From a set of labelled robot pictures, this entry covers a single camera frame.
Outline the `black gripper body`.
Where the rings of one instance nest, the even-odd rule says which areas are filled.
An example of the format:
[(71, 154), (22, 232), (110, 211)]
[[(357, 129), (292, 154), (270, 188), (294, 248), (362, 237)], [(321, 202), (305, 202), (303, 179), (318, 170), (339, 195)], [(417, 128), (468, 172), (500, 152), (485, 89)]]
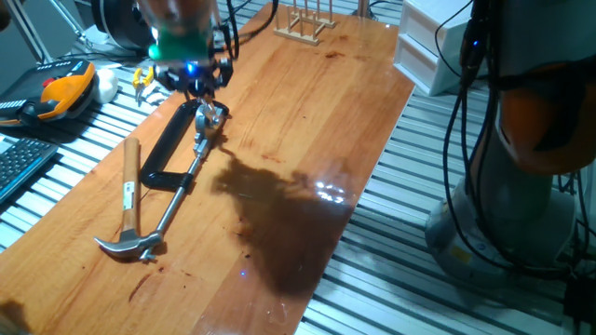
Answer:
[(213, 95), (215, 87), (216, 61), (188, 61), (180, 66), (171, 66), (179, 71), (179, 92), (187, 92), (192, 96)]

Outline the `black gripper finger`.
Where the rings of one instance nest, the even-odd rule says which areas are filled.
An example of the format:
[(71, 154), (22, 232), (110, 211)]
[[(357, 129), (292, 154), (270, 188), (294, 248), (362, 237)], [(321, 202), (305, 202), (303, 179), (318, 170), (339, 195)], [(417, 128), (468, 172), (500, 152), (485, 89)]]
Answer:
[(165, 65), (153, 65), (154, 79), (168, 91), (177, 91), (179, 71)]
[(228, 58), (217, 60), (216, 69), (219, 74), (215, 77), (215, 87), (226, 87), (234, 73), (233, 61)]

